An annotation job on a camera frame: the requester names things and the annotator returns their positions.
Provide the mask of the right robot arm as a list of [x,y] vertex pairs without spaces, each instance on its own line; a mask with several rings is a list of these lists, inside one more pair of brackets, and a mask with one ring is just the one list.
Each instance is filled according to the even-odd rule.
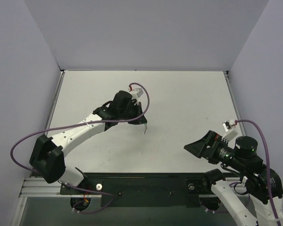
[[214,169],[205,173],[202,189],[214,193],[239,226],[283,226],[283,186],[279,175],[267,161],[257,155],[258,142],[252,137],[240,136],[230,148],[225,137],[209,131],[203,138],[187,144],[184,149],[211,164],[231,167],[239,177],[255,208],[256,216],[249,213],[226,183],[224,174]]

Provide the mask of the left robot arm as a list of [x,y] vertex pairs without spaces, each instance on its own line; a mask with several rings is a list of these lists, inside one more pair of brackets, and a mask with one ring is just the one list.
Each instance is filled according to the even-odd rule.
[[70,184],[73,191],[82,194],[88,183],[78,168],[65,165],[65,157],[87,139],[116,126],[119,121],[132,125],[146,124],[139,98],[141,88],[119,91],[114,99],[96,108],[80,122],[79,127],[65,130],[51,137],[41,135],[37,138],[29,163],[47,183],[56,181]]

